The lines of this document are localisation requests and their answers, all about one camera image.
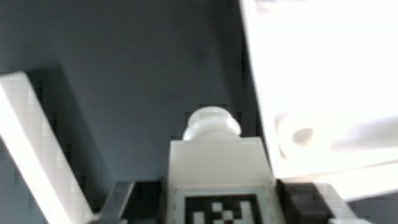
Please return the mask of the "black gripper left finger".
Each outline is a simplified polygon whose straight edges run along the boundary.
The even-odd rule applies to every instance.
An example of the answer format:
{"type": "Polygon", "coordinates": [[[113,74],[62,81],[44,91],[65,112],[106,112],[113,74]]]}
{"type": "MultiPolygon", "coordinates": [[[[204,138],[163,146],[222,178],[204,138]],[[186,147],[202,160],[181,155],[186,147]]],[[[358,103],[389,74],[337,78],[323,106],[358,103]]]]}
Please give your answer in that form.
{"type": "Polygon", "coordinates": [[[163,224],[159,181],[115,183],[103,208],[87,224],[163,224]]]}

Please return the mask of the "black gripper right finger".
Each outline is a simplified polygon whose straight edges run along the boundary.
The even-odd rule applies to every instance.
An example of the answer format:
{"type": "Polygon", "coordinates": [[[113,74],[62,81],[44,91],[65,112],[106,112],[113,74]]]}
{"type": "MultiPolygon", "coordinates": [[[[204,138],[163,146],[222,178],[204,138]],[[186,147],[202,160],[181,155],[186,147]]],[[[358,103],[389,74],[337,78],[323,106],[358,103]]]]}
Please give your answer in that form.
{"type": "Polygon", "coordinates": [[[286,224],[371,224],[328,184],[278,180],[275,189],[286,224]]]}

